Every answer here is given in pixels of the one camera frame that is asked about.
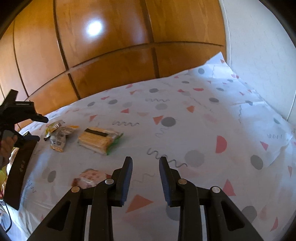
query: wooden headboard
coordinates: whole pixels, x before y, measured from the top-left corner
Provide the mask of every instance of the wooden headboard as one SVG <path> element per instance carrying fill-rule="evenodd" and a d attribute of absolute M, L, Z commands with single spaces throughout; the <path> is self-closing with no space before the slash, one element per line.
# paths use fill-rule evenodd
<path fill-rule="evenodd" d="M 0 39 L 0 101 L 15 89 L 45 115 L 220 51 L 226 57 L 218 0 L 32 0 Z"/>

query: hand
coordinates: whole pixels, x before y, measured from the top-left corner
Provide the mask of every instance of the hand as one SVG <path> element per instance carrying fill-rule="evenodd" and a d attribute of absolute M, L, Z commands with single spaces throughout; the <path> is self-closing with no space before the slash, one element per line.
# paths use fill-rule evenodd
<path fill-rule="evenodd" d="M 11 152 L 14 144 L 17 141 L 17 136 L 7 137 L 5 140 L 1 141 L 0 144 L 0 156 L 3 156 L 3 163 L 0 165 L 0 169 L 6 166 L 9 163 L 9 158 L 11 157 Z"/>

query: bed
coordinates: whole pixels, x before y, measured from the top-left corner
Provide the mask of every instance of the bed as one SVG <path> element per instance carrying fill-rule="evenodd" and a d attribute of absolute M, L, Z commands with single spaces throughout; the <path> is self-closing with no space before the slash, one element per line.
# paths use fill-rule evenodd
<path fill-rule="evenodd" d="M 64 152 L 39 135 L 11 218 L 29 237 L 85 170 L 112 174 L 125 157 L 133 175 L 123 208 L 113 209 L 115 240 L 176 240 L 178 208 L 168 208 L 158 162 L 203 188 L 219 186 L 266 241 L 281 238 L 296 210 L 295 129 L 225 63 L 221 53 L 203 66 L 170 77 L 129 84 L 89 96 L 48 115 L 79 125 Z M 88 127 L 123 132 L 109 156 L 79 146 Z"/>

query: cable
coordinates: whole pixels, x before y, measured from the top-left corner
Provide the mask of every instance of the cable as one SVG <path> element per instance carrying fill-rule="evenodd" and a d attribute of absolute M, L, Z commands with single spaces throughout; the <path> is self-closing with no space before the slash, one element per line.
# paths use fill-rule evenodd
<path fill-rule="evenodd" d="M 6 229 L 6 231 L 5 231 L 5 233 L 7 233 L 7 232 L 11 229 L 11 226 L 12 226 L 12 220 L 11 220 L 10 213 L 9 213 L 9 211 L 8 211 L 7 204 L 6 204 L 5 201 L 4 201 L 4 203 L 5 203 L 5 206 L 6 206 L 6 209 L 7 209 L 8 215 L 9 215 L 9 219 L 10 219 L 10 225 L 9 225 L 8 229 Z"/>

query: snack package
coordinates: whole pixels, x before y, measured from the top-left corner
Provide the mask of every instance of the snack package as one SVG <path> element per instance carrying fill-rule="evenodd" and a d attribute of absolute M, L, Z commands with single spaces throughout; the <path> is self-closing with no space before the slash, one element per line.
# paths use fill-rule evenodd
<path fill-rule="evenodd" d="M 78 143 L 100 154 L 109 155 L 112 146 L 119 141 L 122 135 L 123 133 L 116 131 L 90 127 L 78 137 Z"/>
<path fill-rule="evenodd" d="M 56 151 L 63 152 L 66 145 L 66 136 L 72 134 L 79 126 L 61 126 L 50 136 L 50 147 Z"/>
<path fill-rule="evenodd" d="M 81 173 L 78 178 L 73 180 L 72 187 L 79 186 L 82 189 L 95 187 L 98 183 L 107 178 L 111 178 L 111 175 L 94 169 L 87 169 Z"/>
<path fill-rule="evenodd" d="M 63 124 L 63 120 L 55 121 L 54 123 L 51 123 L 45 130 L 45 136 L 44 140 L 48 140 L 48 138 L 51 136 L 51 134 L 57 130 L 59 127 L 61 127 Z"/>

